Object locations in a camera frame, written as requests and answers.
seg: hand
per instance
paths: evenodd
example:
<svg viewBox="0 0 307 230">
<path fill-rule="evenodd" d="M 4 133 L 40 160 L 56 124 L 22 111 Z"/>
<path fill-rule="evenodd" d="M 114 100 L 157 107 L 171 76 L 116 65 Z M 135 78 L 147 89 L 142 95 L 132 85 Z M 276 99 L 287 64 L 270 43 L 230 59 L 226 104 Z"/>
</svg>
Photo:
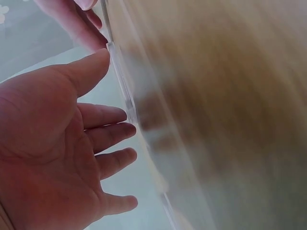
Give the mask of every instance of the hand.
<svg viewBox="0 0 307 230">
<path fill-rule="evenodd" d="M 135 127 L 121 123 L 121 109 L 77 103 L 108 66 L 103 49 L 0 84 L 0 202 L 16 230 L 82 230 L 137 206 L 135 197 L 104 193 L 100 185 L 136 152 L 96 155 Z"/>
<path fill-rule="evenodd" d="M 35 0 L 38 6 L 54 18 L 73 40 L 97 51 L 106 47 L 107 40 L 99 32 L 101 20 L 92 7 L 98 0 Z"/>
</svg>

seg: white flower pattern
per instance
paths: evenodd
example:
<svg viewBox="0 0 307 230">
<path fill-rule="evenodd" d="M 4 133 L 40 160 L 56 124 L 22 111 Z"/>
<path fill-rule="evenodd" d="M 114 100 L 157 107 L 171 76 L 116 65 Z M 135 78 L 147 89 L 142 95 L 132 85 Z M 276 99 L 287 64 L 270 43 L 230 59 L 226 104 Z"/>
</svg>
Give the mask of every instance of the white flower pattern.
<svg viewBox="0 0 307 230">
<path fill-rule="evenodd" d="M 1 6 L 0 5 L 0 24 L 5 22 L 5 14 L 10 10 L 8 6 Z"/>
</svg>

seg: fingernail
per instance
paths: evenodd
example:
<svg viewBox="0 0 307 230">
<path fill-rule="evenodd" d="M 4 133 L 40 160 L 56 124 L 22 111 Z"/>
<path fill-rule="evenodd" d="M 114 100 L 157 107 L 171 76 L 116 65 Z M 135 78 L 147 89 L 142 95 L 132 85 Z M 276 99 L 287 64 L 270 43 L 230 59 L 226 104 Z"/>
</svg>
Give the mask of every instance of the fingernail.
<svg viewBox="0 0 307 230">
<path fill-rule="evenodd" d="M 75 0 L 75 2 L 80 6 L 83 11 L 88 11 L 91 9 L 97 1 L 95 0 Z"/>
</svg>

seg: finger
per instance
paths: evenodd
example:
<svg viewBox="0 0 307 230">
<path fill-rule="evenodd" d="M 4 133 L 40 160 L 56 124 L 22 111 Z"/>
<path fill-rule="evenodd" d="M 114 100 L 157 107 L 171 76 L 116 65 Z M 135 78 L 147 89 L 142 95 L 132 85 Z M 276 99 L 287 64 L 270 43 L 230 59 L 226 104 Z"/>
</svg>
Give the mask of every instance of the finger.
<svg viewBox="0 0 307 230">
<path fill-rule="evenodd" d="M 87 11 L 87 10 L 91 9 L 98 2 L 98 0 L 74 0 L 74 1 L 84 11 Z"/>
<path fill-rule="evenodd" d="M 102 27 L 102 23 L 100 18 L 92 11 L 89 10 L 89 15 L 90 18 L 88 17 L 88 14 L 86 11 L 83 11 L 79 6 L 76 6 L 76 11 L 79 15 L 79 17 L 84 21 L 84 23 L 87 25 L 88 29 L 90 31 L 92 31 L 91 33 L 85 33 L 85 34 L 79 34 L 79 36 L 75 39 L 77 42 L 79 42 L 80 44 L 88 44 L 88 45 L 93 45 L 93 47 L 89 47 L 90 50 L 92 51 L 96 51 L 98 49 L 101 48 L 106 48 L 106 44 L 108 43 L 107 39 L 99 32 L 99 28 Z M 91 21 L 91 19 L 94 20 L 94 23 L 97 23 L 98 25 L 101 25 L 99 28 L 93 24 L 93 22 Z M 88 43 L 88 37 L 87 35 L 91 35 L 91 37 L 93 35 L 95 35 L 96 37 L 99 38 L 100 43 L 98 44 L 98 46 L 94 46 L 97 45 L 95 43 Z"/>
<path fill-rule="evenodd" d="M 90 22 L 81 8 L 74 4 L 40 4 L 41 9 L 52 16 L 70 35 L 70 37 L 95 52 L 105 48 L 107 39 Z"/>
<path fill-rule="evenodd" d="M 84 129 L 90 129 L 127 120 L 124 110 L 100 104 L 78 103 Z"/>
<path fill-rule="evenodd" d="M 129 123 L 119 123 L 100 128 L 88 129 L 85 133 L 87 134 L 92 144 L 93 151 L 96 154 L 110 148 L 122 140 L 133 137 L 136 133 L 136 128 L 134 125 Z"/>
<path fill-rule="evenodd" d="M 113 176 L 135 162 L 136 159 L 137 153 L 132 148 L 97 155 L 96 160 L 100 168 L 100 180 Z"/>
<path fill-rule="evenodd" d="M 138 200 L 134 196 L 118 196 L 106 195 L 107 209 L 105 215 L 114 215 L 123 212 L 128 212 L 135 209 L 138 205 Z"/>
<path fill-rule="evenodd" d="M 70 73 L 66 74 L 66 77 L 73 84 L 78 97 L 85 95 L 99 83 L 106 75 L 109 63 L 109 52 L 107 49 L 101 49 L 95 54 L 66 65 L 70 67 Z"/>
<path fill-rule="evenodd" d="M 100 20 L 100 18 L 97 16 L 97 14 L 92 10 L 88 10 L 85 12 L 87 18 L 91 21 L 92 24 L 94 24 L 94 26 L 100 30 L 102 27 L 102 22 Z"/>
</svg>

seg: wooden floor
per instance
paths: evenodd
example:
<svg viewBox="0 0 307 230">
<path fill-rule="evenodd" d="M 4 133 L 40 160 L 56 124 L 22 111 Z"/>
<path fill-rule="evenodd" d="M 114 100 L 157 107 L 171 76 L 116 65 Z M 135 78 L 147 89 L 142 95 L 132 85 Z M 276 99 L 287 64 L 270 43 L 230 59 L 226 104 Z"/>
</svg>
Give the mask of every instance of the wooden floor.
<svg viewBox="0 0 307 230">
<path fill-rule="evenodd" d="M 172 208 L 196 230 L 307 229 L 307 1 L 107 11 Z"/>
</svg>

